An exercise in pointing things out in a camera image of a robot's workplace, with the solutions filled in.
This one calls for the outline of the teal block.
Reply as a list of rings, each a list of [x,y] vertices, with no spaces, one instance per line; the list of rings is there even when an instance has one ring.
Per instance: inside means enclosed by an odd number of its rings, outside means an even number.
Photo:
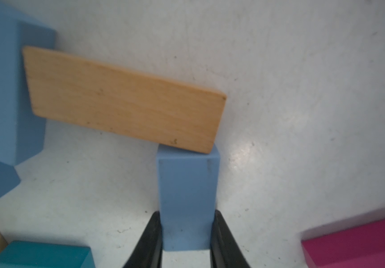
[[[94,268],[91,248],[13,241],[0,253],[0,268]]]

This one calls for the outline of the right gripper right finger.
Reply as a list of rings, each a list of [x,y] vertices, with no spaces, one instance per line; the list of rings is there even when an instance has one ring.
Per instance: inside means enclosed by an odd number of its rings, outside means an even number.
[[[210,239],[211,268],[250,268],[219,210],[215,211]]]

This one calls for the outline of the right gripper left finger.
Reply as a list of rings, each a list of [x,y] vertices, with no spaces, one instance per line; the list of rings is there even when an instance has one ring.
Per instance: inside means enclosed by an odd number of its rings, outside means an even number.
[[[160,212],[151,216],[136,247],[123,268],[160,268],[162,263],[162,226]]]

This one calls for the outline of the magenta block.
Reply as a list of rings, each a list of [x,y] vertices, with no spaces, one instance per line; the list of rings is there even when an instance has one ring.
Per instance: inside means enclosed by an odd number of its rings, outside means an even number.
[[[302,241],[309,268],[385,268],[385,219]]]

